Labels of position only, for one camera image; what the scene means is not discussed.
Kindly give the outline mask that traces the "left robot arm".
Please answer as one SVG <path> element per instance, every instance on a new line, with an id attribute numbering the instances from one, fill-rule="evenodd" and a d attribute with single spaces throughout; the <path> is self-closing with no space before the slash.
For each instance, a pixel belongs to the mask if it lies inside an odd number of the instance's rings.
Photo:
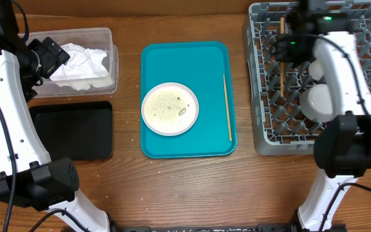
<path id="1" fill-rule="evenodd" d="M 116 231 L 80 190 L 71 159 L 52 161 L 37 135 L 27 103 L 69 55 L 49 37 L 20 36 L 17 8 L 0 0 L 0 202 L 55 215 L 75 231 Z"/>

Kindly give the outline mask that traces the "wooden chopstick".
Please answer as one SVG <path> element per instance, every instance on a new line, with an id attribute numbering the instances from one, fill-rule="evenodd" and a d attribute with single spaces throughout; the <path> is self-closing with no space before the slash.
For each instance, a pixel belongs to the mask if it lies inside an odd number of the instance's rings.
<path id="1" fill-rule="evenodd" d="M 285 18 L 280 18 L 280 35 L 285 33 Z M 285 63 L 280 61 L 280 97 L 284 97 Z"/>
<path id="2" fill-rule="evenodd" d="M 228 128 L 228 134 L 229 134 L 229 141 L 233 141 L 233 136 L 231 132 L 231 120 L 230 120 L 230 114 L 229 114 L 229 102 L 228 102 L 228 96 L 227 96 L 227 84 L 225 81 L 225 74 L 223 74 L 223 84 L 224 84 L 224 98 L 225 98 L 225 109 L 226 109 L 226 116 L 227 116 L 227 128 Z"/>

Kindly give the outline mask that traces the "white cup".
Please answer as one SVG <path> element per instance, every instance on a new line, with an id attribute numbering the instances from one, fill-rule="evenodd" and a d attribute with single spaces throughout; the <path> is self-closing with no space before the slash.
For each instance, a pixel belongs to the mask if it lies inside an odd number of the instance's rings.
<path id="1" fill-rule="evenodd" d="M 323 77 L 323 69 L 317 60 L 309 64 L 309 74 L 315 81 L 320 81 L 320 79 Z"/>

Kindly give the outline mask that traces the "large white plate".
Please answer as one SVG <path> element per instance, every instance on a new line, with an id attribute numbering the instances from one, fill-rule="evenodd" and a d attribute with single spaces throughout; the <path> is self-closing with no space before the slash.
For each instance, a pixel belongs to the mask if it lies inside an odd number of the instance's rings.
<path id="1" fill-rule="evenodd" d="M 153 132 L 167 137 L 181 135 L 195 124 L 198 99 L 187 86 L 165 82 L 150 89 L 142 100 L 141 116 Z"/>

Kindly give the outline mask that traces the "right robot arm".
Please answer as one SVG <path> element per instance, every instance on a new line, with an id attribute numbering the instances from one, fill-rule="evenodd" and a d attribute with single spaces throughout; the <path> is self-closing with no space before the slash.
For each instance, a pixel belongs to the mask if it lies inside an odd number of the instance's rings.
<path id="1" fill-rule="evenodd" d="M 286 21 L 290 33 L 275 43 L 275 59 L 317 62 L 332 104 L 327 127 L 314 142 L 318 173 L 304 203 L 294 212 L 289 231 L 344 231 L 332 223 L 347 191 L 371 169 L 371 93 L 366 84 L 352 23 L 324 1 L 300 1 Z"/>

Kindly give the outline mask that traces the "white napkin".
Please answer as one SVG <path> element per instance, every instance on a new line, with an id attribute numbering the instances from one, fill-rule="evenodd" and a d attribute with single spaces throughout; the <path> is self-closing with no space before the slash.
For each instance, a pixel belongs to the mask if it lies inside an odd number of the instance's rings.
<path id="1" fill-rule="evenodd" d="M 108 56 L 107 51 L 84 48 L 73 43 L 64 44 L 61 48 L 70 58 L 50 76 L 50 80 L 58 86 L 70 86 L 81 91 L 113 84 L 110 71 L 102 63 Z"/>

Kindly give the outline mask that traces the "grey-blue bowl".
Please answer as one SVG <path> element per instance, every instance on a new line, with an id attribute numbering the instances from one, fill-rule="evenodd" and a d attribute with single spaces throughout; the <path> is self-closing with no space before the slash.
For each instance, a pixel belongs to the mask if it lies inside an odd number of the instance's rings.
<path id="1" fill-rule="evenodd" d="M 336 116 L 327 84 L 318 84 L 300 95 L 302 114 L 316 122 L 328 122 Z"/>

